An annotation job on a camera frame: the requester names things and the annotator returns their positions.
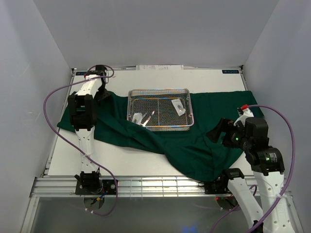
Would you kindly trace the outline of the white paper sheet at back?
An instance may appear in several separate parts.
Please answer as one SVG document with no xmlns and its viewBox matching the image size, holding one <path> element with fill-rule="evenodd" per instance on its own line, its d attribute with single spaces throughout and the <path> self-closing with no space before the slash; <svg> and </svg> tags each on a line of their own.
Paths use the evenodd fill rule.
<svg viewBox="0 0 311 233">
<path fill-rule="evenodd" d="M 183 65 L 137 65 L 136 70 L 183 70 Z"/>
</svg>

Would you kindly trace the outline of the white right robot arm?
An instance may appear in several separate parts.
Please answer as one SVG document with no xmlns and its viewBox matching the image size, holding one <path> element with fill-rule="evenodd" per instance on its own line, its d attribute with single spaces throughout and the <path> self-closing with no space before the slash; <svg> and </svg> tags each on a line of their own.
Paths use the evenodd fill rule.
<svg viewBox="0 0 311 233">
<path fill-rule="evenodd" d="M 222 137 L 223 146 L 244 152 L 256 179 L 261 202 L 256 201 L 239 168 L 222 171 L 220 189 L 233 194 L 246 218 L 248 232 L 293 233 L 284 194 L 291 181 L 294 160 L 291 160 L 290 172 L 285 177 L 282 154 L 269 145 L 268 124 L 265 119 L 255 117 L 251 108 L 253 105 L 238 108 L 239 117 L 235 121 L 222 118 L 207 137 L 213 143 Z"/>
</svg>

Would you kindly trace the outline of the silver surgical scissors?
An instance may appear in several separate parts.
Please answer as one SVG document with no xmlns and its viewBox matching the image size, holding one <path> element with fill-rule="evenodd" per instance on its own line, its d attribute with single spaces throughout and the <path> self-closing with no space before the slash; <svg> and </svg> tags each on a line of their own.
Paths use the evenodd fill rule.
<svg viewBox="0 0 311 233">
<path fill-rule="evenodd" d="M 152 111 L 152 113 L 148 116 L 148 118 L 140 124 L 140 126 L 145 127 L 147 125 L 147 123 L 150 121 L 150 119 L 152 118 L 152 116 L 154 115 L 155 111 Z"/>
</svg>

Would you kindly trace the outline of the blue label left corner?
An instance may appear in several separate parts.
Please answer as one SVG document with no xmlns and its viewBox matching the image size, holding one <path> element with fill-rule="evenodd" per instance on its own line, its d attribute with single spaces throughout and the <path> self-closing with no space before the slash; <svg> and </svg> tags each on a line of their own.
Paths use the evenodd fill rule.
<svg viewBox="0 0 311 233">
<path fill-rule="evenodd" d="M 88 72 L 86 71 L 77 71 L 75 73 L 76 76 L 87 76 L 88 75 Z"/>
</svg>

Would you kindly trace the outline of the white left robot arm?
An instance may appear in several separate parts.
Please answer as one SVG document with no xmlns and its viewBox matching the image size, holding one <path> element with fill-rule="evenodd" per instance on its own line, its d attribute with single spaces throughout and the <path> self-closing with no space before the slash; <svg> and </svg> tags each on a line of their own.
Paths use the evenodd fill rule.
<svg viewBox="0 0 311 233">
<path fill-rule="evenodd" d="M 84 75 L 85 83 L 68 97 L 69 119 L 79 142 L 81 154 L 81 172 L 75 175 L 80 187 L 92 194 L 103 189 L 100 180 L 100 168 L 89 160 L 94 154 L 94 131 L 97 123 L 95 104 L 108 96 L 105 88 L 107 67 L 92 66 Z"/>
</svg>

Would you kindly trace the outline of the clear pouch right in tray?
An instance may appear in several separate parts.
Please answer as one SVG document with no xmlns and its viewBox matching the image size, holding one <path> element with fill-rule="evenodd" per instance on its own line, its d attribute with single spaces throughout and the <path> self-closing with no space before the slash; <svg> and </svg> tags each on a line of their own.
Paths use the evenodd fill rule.
<svg viewBox="0 0 311 233">
<path fill-rule="evenodd" d="M 183 107 L 183 104 L 180 99 L 173 99 L 171 100 L 171 102 L 179 117 L 182 116 L 186 112 L 186 109 Z"/>
</svg>

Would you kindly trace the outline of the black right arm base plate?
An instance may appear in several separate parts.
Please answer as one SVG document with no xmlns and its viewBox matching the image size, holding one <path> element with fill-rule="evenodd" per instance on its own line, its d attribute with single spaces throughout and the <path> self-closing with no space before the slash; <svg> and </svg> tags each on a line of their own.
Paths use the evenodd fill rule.
<svg viewBox="0 0 311 233">
<path fill-rule="evenodd" d="M 220 180 L 216 180 L 213 182 L 199 182 L 198 187 L 203 188 L 205 194 L 229 193 Z"/>
</svg>

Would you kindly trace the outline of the clear pouch in tray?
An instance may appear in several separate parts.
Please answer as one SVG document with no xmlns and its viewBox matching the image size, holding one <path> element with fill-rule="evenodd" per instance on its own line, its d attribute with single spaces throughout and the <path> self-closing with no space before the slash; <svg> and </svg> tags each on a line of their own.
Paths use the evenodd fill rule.
<svg viewBox="0 0 311 233">
<path fill-rule="evenodd" d="M 132 118 L 132 122 L 140 125 L 142 119 L 143 119 L 142 113 L 134 113 L 133 118 Z"/>
<path fill-rule="evenodd" d="M 186 112 L 186 109 L 183 107 L 183 104 L 180 99 L 173 99 L 171 100 L 171 102 L 179 117 L 182 116 Z"/>
</svg>

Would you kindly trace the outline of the blue label corner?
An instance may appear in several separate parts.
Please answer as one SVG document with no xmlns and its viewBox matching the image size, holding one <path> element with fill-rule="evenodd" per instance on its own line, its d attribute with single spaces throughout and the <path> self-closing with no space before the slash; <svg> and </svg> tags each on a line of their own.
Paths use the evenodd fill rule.
<svg viewBox="0 0 311 233">
<path fill-rule="evenodd" d="M 239 70 L 237 69 L 223 69 L 222 70 L 223 74 L 239 74 Z"/>
<path fill-rule="evenodd" d="M 75 73 L 76 76 L 87 76 L 88 75 L 88 72 L 86 71 L 77 71 Z"/>
</svg>

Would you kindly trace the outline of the blue label right corner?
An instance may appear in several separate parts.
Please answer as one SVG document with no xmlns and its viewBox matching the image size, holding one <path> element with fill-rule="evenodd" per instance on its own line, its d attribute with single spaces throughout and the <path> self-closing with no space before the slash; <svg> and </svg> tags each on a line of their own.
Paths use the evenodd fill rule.
<svg viewBox="0 0 311 233">
<path fill-rule="evenodd" d="M 237 69 L 223 69 L 222 70 L 223 74 L 239 74 L 239 70 Z"/>
</svg>

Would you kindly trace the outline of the dark green surgical drape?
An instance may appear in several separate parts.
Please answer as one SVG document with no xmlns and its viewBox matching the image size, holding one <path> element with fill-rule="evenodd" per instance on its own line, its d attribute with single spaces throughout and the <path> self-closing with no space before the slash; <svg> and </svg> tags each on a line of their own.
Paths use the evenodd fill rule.
<svg viewBox="0 0 311 233">
<path fill-rule="evenodd" d="M 127 98 L 111 92 L 95 103 L 95 139 L 120 147 L 163 154 L 183 175 L 212 182 L 241 156 L 242 150 L 214 144 L 206 136 L 221 118 L 238 118 L 237 108 L 257 104 L 251 91 L 191 94 L 194 125 L 188 131 L 152 132 L 126 119 Z"/>
</svg>

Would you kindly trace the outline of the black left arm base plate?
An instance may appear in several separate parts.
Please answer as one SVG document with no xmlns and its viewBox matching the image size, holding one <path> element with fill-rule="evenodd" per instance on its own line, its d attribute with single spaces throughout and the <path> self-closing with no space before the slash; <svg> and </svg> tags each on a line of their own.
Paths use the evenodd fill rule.
<svg viewBox="0 0 311 233">
<path fill-rule="evenodd" d="M 84 184 L 77 181 L 76 189 L 74 192 L 76 195 L 101 195 L 106 193 L 107 195 L 115 195 L 116 185 L 114 180 L 99 180 L 97 184 L 90 183 Z"/>
</svg>

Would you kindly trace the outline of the clear pouch left in tray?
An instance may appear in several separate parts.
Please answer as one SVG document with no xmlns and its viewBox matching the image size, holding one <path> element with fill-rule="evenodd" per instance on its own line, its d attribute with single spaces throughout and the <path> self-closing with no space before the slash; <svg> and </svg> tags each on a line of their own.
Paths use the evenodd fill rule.
<svg viewBox="0 0 311 233">
<path fill-rule="evenodd" d="M 134 113 L 133 118 L 132 118 L 132 122 L 140 125 L 142 119 L 143 119 L 142 113 Z"/>
</svg>

